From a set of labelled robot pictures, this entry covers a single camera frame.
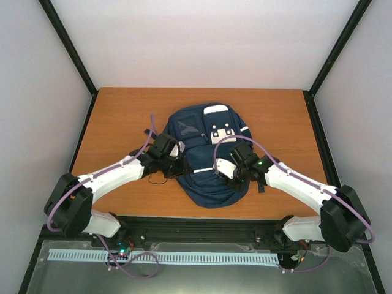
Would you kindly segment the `black frame post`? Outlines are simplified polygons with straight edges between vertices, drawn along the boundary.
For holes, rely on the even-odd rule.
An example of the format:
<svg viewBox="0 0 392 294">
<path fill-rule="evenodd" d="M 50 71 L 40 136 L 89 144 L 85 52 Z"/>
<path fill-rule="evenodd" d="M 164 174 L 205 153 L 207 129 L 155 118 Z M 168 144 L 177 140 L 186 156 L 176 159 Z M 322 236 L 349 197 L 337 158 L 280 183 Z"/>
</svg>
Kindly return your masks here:
<svg viewBox="0 0 392 294">
<path fill-rule="evenodd" d="M 80 58 L 80 55 L 78 54 L 78 51 L 72 42 L 72 39 L 70 38 L 70 35 L 68 34 L 67 29 L 59 17 L 53 3 L 50 0 L 39 0 L 39 4 L 45 12 L 71 61 L 73 62 L 77 72 L 79 73 L 79 76 L 86 86 L 86 89 L 92 98 L 96 98 L 98 90 L 94 85 L 94 82 L 92 81 L 82 59 Z"/>
<path fill-rule="evenodd" d="M 345 48 L 347 42 L 350 40 L 352 34 L 354 33 L 356 27 L 360 23 L 362 17 L 366 13 L 368 7 L 371 5 L 372 0 L 359 0 L 350 14 L 345 26 L 343 27 L 339 37 L 335 41 L 330 53 L 328 54 L 323 66 L 318 72 L 312 86 L 309 90 L 309 96 L 314 99 L 319 89 L 321 88 L 323 82 L 327 78 L 334 63 L 337 61 L 338 57 Z"/>
</svg>

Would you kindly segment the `black aluminium frame rail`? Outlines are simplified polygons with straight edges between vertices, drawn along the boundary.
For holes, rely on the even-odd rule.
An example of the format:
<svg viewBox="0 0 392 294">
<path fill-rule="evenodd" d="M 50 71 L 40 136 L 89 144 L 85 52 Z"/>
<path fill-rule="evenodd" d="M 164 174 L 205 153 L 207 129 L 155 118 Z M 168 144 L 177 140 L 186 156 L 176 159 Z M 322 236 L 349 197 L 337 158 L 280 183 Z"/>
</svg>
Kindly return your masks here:
<svg viewBox="0 0 392 294">
<path fill-rule="evenodd" d="M 339 252 L 347 252 L 353 244 L 363 243 L 366 227 L 354 216 L 343 220 L 323 216 L 313 228 L 300 229 L 299 236 L 290 237 L 294 217 L 272 220 L 170 219 L 164 217 L 119 217 L 119 230 L 104 241 L 110 249 L 131 246 L 149 250 L 154 243 L 233 243 L 253 244 L 256 249 L 290 252 L 311 242 L 321 242 Z"/>
</svg>

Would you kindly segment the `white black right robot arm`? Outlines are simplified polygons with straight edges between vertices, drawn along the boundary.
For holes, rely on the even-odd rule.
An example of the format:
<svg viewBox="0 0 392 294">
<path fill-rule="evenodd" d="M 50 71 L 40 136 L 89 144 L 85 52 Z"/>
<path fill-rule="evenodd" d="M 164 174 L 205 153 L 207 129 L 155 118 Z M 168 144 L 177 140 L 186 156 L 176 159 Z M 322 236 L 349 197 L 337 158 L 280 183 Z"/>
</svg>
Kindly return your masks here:
<svg viewBox="0 0 392 294">
<path fill-rule="evenodd" d="M 253 152 L 245 143 L 230 151 L 231 160 L 216 159 L 216 168 L 228 178 L 232 188 L 256 181 L 285 192 L 317 213 L 315 217 L 290 216 L 282 224 L 282 234 L 290 241 L 323 241 L 339 252 L 363 243 L 371 223 L 356 191 L 320 183 L 294 171 L 279 159 Z"/>
</svg>

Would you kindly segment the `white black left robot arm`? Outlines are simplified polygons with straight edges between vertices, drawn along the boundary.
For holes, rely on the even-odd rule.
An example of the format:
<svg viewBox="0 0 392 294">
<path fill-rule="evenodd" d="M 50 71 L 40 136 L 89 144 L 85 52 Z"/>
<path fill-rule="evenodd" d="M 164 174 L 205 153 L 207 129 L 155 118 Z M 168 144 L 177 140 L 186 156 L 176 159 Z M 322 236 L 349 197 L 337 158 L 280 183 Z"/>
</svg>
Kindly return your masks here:
<svg viewBox="0 0 392 294">
<path fill-rule="evenodd" d="M 80 176 L 62 175 L 44 207 L 47 229 L 68 238 L 81 233 L 101 235 L 113 246 L 122 246 L 127 241 L 127 230 L 114 214 L 96 211 L 93 204 L 111 191 L 156 172 L 166 179 L 192 173 L 184 150 L 183 142 L 161 133 L 153 143 L 146 142 L 101 170 Z"/>
</svg>

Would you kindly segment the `black left frame post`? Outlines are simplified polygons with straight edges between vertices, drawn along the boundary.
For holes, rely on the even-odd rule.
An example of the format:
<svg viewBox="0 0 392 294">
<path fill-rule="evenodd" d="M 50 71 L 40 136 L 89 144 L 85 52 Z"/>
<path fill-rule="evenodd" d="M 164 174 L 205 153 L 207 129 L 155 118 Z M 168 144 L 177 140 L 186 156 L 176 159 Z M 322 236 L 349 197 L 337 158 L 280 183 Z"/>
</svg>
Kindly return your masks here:
<svg viewBox="0 0 392 294">
<path fill-rule="evenodd" d="M 80 55 L 78 54 L 78 51 L 72 42 L 72 39 L 70 38 L 70 35 L 68 34 L 67 29 L 59 17 L 53 3 L 50 0 L 39 0 L 39 4 L 45 12 L 71 61 L 73 62 L 77 72 L 79 73 L 79 76 L 86 86 L 86 89 L 92 98 L 96 98 L 98 90 L 94 85 L 94 82 L 92 81 L 82 59 L 80 58 Z"/>
</svg>

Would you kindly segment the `navy blue student backpack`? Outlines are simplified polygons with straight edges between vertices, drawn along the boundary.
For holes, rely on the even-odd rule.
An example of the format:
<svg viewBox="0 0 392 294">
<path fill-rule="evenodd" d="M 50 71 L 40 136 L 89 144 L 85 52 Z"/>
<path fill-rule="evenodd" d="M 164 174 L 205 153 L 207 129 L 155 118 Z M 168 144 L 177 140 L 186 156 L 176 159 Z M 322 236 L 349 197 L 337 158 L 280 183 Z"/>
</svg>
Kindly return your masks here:
<svg viewBox="0 0 392 294">
<path fill-rule="evenodd" d="M 247 124 L 231 106 L 215 102 L 182 108 L 169 117 L 162 133 L 185 144 L 184 155 L 194 172 L 176 180 L 196 205 L 223 208 L 246 195 L 229 188 L 225 175 L 214 173 L 215 160 L 231 160 L 236 145 L 253 148 Z"/>
</svg>

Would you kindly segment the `black right frame post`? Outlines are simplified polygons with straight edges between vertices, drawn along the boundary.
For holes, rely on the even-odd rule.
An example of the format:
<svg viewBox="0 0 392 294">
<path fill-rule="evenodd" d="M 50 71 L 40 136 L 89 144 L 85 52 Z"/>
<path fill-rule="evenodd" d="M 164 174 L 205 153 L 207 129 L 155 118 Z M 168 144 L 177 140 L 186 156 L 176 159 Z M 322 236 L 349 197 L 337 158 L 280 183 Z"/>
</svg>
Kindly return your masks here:
<svg viewBox="0 0 392 294">
<path fill-rule="evenodd" d="M 350 14 L 345 26 L 343 27 L 339 37 L 335 41 L 330 53 L 328 54 L 323 66 L 318 72 L 312 86 L 309 90 L 309 96 L 314 99 L 319 89 L 321 88 L 323 82 L 327 78 L 334 63 L 337 61 L 338 57 L 345 48 L 347 42 L 350 40 L 352 34 L 354 33 L 356 27 L 360 23 L 362 17 L 366 13 L 368 7 L 371 5 L 372 0 L 359 0 Z"/>
</svg>

